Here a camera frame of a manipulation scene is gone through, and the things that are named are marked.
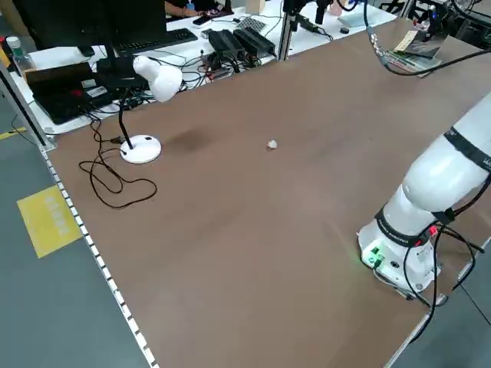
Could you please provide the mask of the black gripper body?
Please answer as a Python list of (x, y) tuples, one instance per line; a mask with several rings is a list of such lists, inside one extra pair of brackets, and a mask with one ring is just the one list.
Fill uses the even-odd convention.
[(448, 16), (447, 7), (444, 5), (431, 5), (420, 18), (420, 23), (425, 23), (425, 36), (424, 41), (429, 41), (436, 37), (437, 39), (444, 39), (448, 32), (444, 27), (444, 22)]

